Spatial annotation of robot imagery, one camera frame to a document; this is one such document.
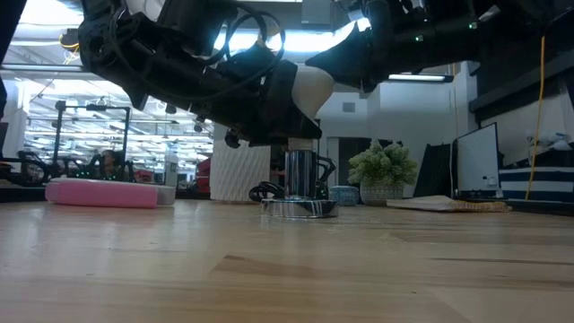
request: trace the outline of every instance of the striped box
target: striped box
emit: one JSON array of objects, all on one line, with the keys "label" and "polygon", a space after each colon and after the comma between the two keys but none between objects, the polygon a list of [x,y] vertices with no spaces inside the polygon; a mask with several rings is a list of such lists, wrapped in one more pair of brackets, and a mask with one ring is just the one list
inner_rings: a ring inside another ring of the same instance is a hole
[{"label": "striped box", "polygon": [[[504,197],[524,200],[530,180],[530,168],[500,170]],[[574,168],[536,167],[530,200],[574,202]]]}]

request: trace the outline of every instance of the black cable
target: black cable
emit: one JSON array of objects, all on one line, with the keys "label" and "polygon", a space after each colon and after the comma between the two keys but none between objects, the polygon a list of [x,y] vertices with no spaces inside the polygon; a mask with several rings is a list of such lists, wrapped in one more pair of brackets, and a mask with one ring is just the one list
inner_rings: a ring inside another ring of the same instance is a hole
[{"label": "black cable", "polygon": [[273,194],[273,198],[285,198],[285,189],[272,182],[262,181],[249,190],[249,198],[253,202],[260,203],[263,199],[269,198],[268,194]]},{"label": "black cable", "polygon": [[[245,6],[243,4],[239,4],[236,3],[240,8],[244,9],[248,8],[248,6]],[[268,16],[270,17],[276,24],[277,26],[281,26],[279,23],[279,20],[271,15],[270,13],[266,13],[266,12],[255,12],[252,9],[249,9],[251,12],[248,12],[250,14],[254,15],[254,18],[257,20],[257,16]],[[168,97],[175,97],[179,100],[191,100],[193,103],[199,103],[199,102],[204,102],[204,101],[209,101],[209,100],[215,100],[220,98],[221,96],[227,95],[229,93],[235,92],[243,87],[246,87],[248,85],[250,85],[253,81],[255,81],[256,79],[262,77],[263,75],[269,73],[269,71],[271,71],[272,69],[274,69],[279,62],[281,61],[281,59],[283,58],[283,53],[285,51],[285,41],[286,41],[286,35],[285,35],[285,30],[281,29],[280,31],[280,35],[281,35],[281,40],[282,40],[282,47],[279,50],[279,52],[277,53],[275,59],[269,64],[268,67],[262,69],[261,71],[259,71],[256,74],[253,74],[251,77],[249,77],[248,79],[237,83],[223,91],[217,92],[215,94],[212,95],[208,95],[205,97],[191,97],[191,96],[186,96],[186,95],[180,95],[180,94],[176,94],[176,93],[172,93],[172,92],[168,92],[163,90],[161,87],[159,87],[158,85],[149,82],[148,80],[145,79],[145,77],[143,77],[139,72],[135,71],[134,68],[132,66],[130,66],[129,62],[127,61],[126,57],[124,57],[121,48],[119,47],[118,43],[117,43],[117,24],[119,23],[119,19],[121,17],[121,15],[126,11],[126,8],[124,6],[120,7],[113,15],[110,24],[109,24],[109,39],[110,39],[110,43],[111,46],[114,50],[114,52],[116,53],[117,57],[119,58],[119,60],[127,67],[127,70],[130,74],[133,74],[134,76],[136,76],[142,83],[144,83],[146,86],[148,86],[149,88],[155,90],[156,92],[168,96]],[[233,29],[230,31],[231,35],[233,32],[235,32],[235,30],[239,27],[237,23],[235,23],[233,25]],[[261,31],[262,34],[262,38],[266,39],[266,31],[263,30]]]}]

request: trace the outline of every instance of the wooden board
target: wooden board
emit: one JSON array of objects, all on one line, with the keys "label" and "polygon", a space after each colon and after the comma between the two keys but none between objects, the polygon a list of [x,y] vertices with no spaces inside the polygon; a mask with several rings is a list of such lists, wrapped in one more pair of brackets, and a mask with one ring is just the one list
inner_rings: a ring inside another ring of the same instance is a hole
[{"label": "wooden board", "polygon": [[0,205],[0,322],[572,322],[574,219]]}]

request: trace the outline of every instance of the potted plant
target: potted plant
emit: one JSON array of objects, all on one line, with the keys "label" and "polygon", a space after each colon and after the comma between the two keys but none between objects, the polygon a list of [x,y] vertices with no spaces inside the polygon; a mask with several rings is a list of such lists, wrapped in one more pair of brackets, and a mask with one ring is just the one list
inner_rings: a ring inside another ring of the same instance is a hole
[{"label": "potted plant", "polygon": [[383,148],[377,139],[370,148],[349,160],[349,182],[361,184],[361,200],[366,205],[386,205],[388,199],[403,198],[404,185],[416,181],[417,163],[409,150],[398,144]]}]

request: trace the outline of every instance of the metal base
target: metal base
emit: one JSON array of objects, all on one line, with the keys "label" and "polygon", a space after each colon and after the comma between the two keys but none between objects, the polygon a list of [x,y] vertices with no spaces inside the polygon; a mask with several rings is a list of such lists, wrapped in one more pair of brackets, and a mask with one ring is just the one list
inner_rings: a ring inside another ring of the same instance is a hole
[{"label": "metal base", "polygon": [[330,200],[264,199],[261,214],[285,218],[320,219],[336,217],[337,203]]}]

